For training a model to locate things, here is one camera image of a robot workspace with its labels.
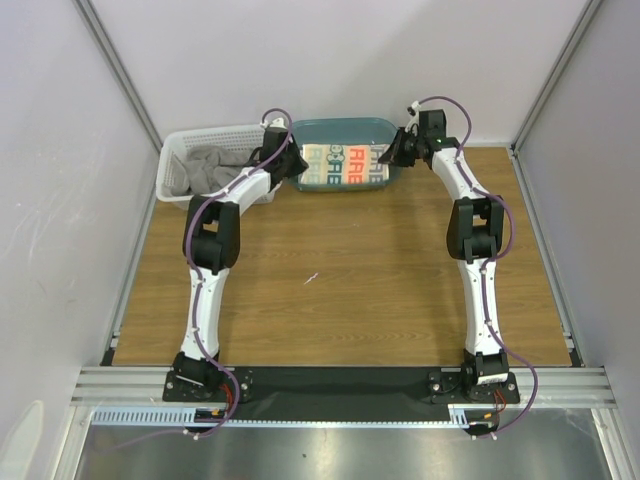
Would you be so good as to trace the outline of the orange white lettered towel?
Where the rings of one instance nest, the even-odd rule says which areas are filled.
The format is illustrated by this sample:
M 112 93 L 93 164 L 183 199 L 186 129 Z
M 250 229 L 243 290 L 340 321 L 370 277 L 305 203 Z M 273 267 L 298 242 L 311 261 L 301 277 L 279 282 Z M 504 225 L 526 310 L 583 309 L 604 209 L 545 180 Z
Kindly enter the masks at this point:
M 390 180 L 389 166 L 379 162 L 386 144 L 305 144 L 302 157 L 308 168 L 298 177 L 303 186 L 355 187 Z

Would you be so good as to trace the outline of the grey towel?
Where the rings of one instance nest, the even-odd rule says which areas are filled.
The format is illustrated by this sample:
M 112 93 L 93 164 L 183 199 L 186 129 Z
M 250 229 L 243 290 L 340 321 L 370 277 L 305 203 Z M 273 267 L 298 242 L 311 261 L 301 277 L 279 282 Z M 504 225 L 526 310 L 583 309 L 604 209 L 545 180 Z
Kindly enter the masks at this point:
M 256 149 L 232 151 L 220 146 L 193 149 L 181 160 L 172 154 L 169 166 L 174 173 L 169 187 L 172 196 L 205 195 L 227 186 L 247 167 Z

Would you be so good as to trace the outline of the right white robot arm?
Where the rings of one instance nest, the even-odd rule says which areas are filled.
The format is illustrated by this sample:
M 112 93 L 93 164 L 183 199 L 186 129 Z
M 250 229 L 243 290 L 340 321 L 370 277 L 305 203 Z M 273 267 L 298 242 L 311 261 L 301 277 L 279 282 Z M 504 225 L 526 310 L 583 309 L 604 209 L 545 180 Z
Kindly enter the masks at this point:
M 447 135 L 442 109 L 421 111 L 411 106 L 408 112 L 410 121 L 398 129 L 381 162 L 408 168 L 424 161 L 452 200 L 446 247 L 461 275 L 467 318 L 455 389 L 469 400 L 481 402 L 496 387 L 505 385 L 509 376 L 495 289 L 497 260 L 504 246 L 504 201 L 478 181 L 461 144 Z

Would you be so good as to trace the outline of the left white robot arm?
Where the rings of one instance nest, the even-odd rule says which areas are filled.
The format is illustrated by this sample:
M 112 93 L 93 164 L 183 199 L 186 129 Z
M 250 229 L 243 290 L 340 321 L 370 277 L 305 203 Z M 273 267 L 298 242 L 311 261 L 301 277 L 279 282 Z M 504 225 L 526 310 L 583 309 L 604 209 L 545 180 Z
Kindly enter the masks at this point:
M 286 178 L 307 168 L 292 132 L 268 126 L 250 163 L 221 190 L 189 202 L 183 253 L 190 267 L 188 324 L 163 399 L 209 401 L 231 378 L 218 361 L 222 296 L 241 248 L 241 216 Z

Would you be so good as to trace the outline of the teal plastic tub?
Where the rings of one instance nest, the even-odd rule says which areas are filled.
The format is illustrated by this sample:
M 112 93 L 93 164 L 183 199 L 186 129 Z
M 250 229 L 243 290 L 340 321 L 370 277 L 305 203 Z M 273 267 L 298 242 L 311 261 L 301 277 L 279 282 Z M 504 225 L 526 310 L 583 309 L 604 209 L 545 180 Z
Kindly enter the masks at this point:
M 397 128 L 389 121 L 376 117 L 330 118 L 299 120 L 293 124 L 294 139 L 301 149 L 305 144 L 391 144 Z M 398 167 L 389 166 L 390 180 L 378 185 L 358 185 L 355 187 L 312 187 L 303 186 L 294 177 L 290 183 L 301 192 L 337 193 L 383 189 L 400 177 Z

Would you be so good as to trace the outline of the white plastic basket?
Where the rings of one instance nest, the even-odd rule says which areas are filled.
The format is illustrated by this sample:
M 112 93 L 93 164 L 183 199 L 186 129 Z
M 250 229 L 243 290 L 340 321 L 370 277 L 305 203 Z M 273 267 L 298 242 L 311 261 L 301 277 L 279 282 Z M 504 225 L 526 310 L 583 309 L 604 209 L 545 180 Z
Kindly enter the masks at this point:
M 187 208 L 193 196 L 231 201 L 246 210 L 269 203 L 280 188 L 271 174 L 258 170 L 250 154 L 262 146 L 264 129 L 236 125 L 170 134 L 160 153 L 156 197 Z

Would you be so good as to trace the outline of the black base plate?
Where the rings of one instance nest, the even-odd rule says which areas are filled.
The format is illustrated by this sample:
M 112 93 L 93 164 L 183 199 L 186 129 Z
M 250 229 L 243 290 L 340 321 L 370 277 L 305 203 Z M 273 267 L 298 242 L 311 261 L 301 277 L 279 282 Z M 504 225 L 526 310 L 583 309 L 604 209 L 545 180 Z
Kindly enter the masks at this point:
M 421 422 L 447 419 L 450 404 L 489 410 L 520 402 L 513 373 L 476 399 L 455 389 L 458 368 L 245 366 L 233 374 L 235 420 Z

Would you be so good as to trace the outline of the aluminium frame rail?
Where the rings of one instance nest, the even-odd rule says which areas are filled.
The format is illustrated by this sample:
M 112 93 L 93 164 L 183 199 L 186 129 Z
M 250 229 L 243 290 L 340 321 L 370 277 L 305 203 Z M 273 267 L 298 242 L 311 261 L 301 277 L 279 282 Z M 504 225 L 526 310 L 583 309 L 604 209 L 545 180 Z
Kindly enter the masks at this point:
M 514 368 L 471 387 L 456 368 L 238 367 L 215 392 L 167 367 L 86 367 L 71 397 L 97 425 L 206 431 L 229 426 L 453 427 L 506 423 L 523 409 L 611 409 L 601 368 Z

